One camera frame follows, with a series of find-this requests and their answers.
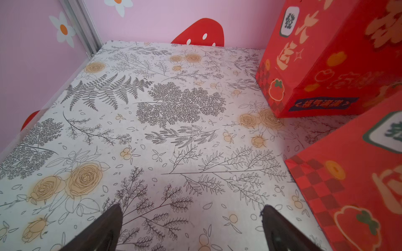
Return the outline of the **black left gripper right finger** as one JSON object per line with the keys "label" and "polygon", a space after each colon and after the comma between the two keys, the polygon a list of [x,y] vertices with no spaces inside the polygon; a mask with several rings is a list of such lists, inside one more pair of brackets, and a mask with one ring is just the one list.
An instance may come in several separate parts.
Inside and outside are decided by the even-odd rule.
{"label": "black left gripper right finger", "polygon": [[260,216],[269,251],[321,251],[274,207],[265,205]]}

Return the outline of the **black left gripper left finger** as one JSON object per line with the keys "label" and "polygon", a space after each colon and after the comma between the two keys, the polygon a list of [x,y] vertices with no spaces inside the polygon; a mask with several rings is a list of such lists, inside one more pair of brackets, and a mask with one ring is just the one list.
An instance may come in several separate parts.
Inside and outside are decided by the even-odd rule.
{"label": "black left gripper left finger", "polygon": [[120,205],[113,205],[71,240],[62,251],[114,251],[122,228]]}

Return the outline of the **red paper gift bag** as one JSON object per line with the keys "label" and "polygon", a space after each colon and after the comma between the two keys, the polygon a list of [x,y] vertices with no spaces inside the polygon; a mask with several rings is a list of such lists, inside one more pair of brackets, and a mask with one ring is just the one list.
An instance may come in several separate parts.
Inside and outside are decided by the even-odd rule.
{"label": "red paper gift bag", "polygon": [[402,94],[286,161],[335,251],[402,248]]}

